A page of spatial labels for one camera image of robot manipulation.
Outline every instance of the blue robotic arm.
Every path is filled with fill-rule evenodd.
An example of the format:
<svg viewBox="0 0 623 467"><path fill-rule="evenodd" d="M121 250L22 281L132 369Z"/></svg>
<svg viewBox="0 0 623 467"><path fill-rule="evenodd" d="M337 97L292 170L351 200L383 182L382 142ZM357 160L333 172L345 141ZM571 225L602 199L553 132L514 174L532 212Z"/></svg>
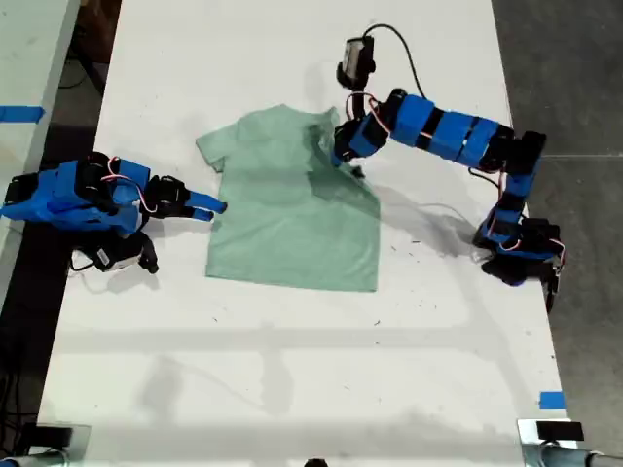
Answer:
<svg viewBox="0 0 623 467"><path fill-rule="evenodd" d="M134 162L93 152L58 168L14 177L0 209L13 220L45 222L72 232L76 248L100 270L136 260L158 270L149 237L151 217L209 221L227 203L191 192L170 176L154 176Z"/></svg>
<svg viewBox="0 0 623 467"><path fill-rule="evenodd" d="M550 308L564 263L560 228L546 219L529 219L522 214L545 135L528 131L517 138L508 126L443 111L433 102L401 89L393 90L386 102L373 101L366 114L363 90L369 73L376 69L373 48L371 36L351 39L345 61L338 65L338 81L353 91L354 117L335 130L333 164L370 157L393 139L470 169L505 173L506 186L479 226L473 243L493 253L483 265L484 272L513 286L528 277L545 282Z"/></svg>

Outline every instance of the gray floor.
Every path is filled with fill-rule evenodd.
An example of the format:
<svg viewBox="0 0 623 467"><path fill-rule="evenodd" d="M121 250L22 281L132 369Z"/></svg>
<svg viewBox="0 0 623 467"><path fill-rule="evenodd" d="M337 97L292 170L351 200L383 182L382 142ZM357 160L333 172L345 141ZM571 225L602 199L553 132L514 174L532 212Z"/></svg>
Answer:
<svg viewBox="0 0 623 467"><path fill-rule="evenodd" d="M551 315L569 415L587 446L623 454L623 1L494 0L513 122L548 135L531 215L563 228L568 267ZM77 63L64 84L80 80ZM53 121L94 126L88 80Z"/></svg>

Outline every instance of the t-shirt sleeve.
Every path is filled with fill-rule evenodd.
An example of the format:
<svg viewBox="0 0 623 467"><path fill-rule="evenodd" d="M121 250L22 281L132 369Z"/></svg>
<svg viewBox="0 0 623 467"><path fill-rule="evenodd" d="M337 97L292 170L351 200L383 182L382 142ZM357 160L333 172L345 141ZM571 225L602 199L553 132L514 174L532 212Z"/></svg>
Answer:
<svg viewBox="0 0 623 467"><path fill-rule="evenodd" d="M242 121L212 131L197 140L205 161L217 172L222 172L225 160L239 148Z"/></svg>

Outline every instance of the white tabletop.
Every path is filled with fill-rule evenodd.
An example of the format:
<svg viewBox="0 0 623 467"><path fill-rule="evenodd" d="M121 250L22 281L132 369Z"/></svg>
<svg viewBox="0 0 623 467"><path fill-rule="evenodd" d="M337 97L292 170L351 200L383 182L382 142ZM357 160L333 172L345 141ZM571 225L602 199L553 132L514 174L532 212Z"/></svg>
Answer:
<svg viewBox="0 0 623 467"><path fill-rule="evenodd" d="M0 105L43 107L39 124L0 124L0 201L11 179L37 171L79 0L0 0ZM0 218L0 306L21 243Z"/></svg>
<svg viewBox="0 0 623 467"><path fill-rule="evenodd" d="M345 41L377 21L438 106L508 124L488 0L125 0L96 149L216 194L196 138L278 103L342 109ZM376 37L368 90L415 91ZM468 243L495 190L394 142L365 172L378 292L206 278L210 225L150 221L157 275L68 279L40 421L90 425L90 465L523 465L516 419L565 413L537 404L560 390L539 284L486 276Z"/></svg>

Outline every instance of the black cord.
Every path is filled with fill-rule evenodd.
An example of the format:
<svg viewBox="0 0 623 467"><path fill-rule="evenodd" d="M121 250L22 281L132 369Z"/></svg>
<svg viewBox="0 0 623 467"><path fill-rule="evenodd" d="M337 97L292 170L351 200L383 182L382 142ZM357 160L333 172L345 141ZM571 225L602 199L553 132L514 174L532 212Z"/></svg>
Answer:
<svg viewBox="0 0 623 467"><path fill-rule="evenodd" d="M389 29L396 36L398 36L398 39L400 39L400 42L402 42L402 45L405 47L405 51L407 51L407 57L409 57L409 64L411 65L411 71L413 72L413 77L416 80L416 86L418 87L418 91L420 92L420 95L424 99L426 99L426 95L424 94L424 91L421 90L420 80L418 79L418 73L416 73L416 65L413 63L413 58L411 57L411 51L409 50L409 46L407 45L407 41L405 41L405 38L402 37L402 34L400 34L398 32L398 30L395 27L393 27L392 25L380 22L379 24L373 24L368 29L366 29L366 31L363 33L363 36L364 37L367 36L370 32L372 32L373 30L375 30L377 28L380 28L380 27L384 27L385 29Z"/></svg>
<svg viewBox="0 0 623 467"><path fill-rule="evenodd" d="M492 180L492 179L491 179L491 178L489 178L489 177L486 177L486 176L485 176L485 175L483 175L482 173L475 172L475 171L474 171L474 169L473 169L472 167L469 167L469 168L467 169L467 171L469 172L469 174L470 174L472 177L477 177L477 178L482 178L483 180L487 180L487 181L488 181L489 183L491 183L494 187L496 187L497 189L499 189L499 185L497 184L497 182L496 182L496 181Z"/></svg>
<svg viewBox="0 0 623 467"><path fill-rule="evenodd" d="M60 90L71 90L73 88L79 87L86 79L87 79L87 74L85 73L85 75L77 83L74 83L73 85L59 86L58 88Z"/></svg>
<svg viewBox="0 0 623 467"><path fill-rule="evenodd" d="M88 263L85 266L81 266L79 268L75 268L74 267L74 260L73 260L73 258L69 258L69 268L71 270L73 270L74 272L80 272L82 270L87 270L88 268L92 268L93 266L95 266L95 262L91 261L90 263Z"/></svg>

